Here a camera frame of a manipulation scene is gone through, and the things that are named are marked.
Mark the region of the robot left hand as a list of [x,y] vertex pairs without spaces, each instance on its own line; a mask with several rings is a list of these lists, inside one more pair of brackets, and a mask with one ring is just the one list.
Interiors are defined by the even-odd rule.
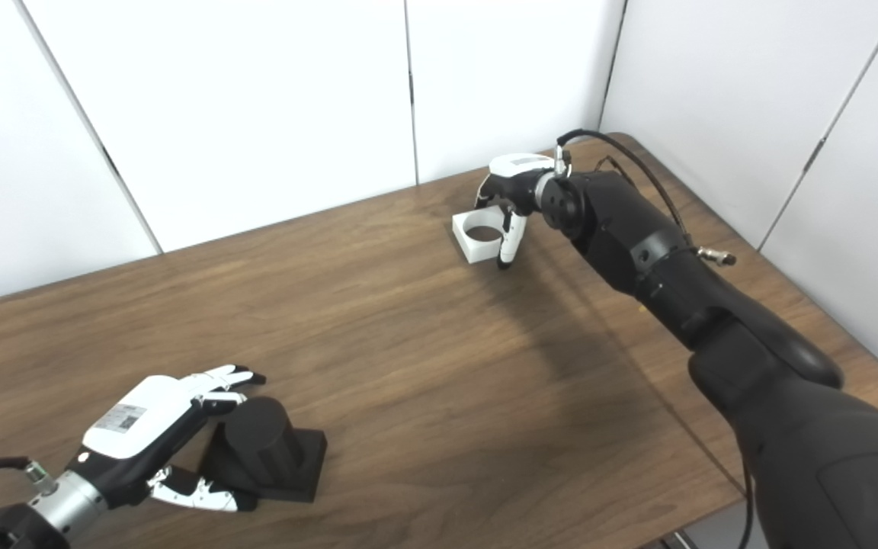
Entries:
[[171,459],[210,418],[246,402],[241,387],[265,382],[264,375],[237,364],[182,378],[144,378],[88,427],[62,477],[88,484],[108,509],[153,498],[178,507],[251,513],[257,497],[171,465]]

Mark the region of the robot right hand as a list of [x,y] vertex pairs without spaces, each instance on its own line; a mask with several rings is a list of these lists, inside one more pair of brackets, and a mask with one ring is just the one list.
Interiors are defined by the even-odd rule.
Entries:
[[476,192],[473,208],[486,208],[495,199],[507,204],[502,208],[502,240],[497,257],[499,270],[508,270],[513,265],[525,236],[527,219],[540,211],[543,187],[555,174],[555,159],[543,154],[502,154],[490,161],[488,174]]

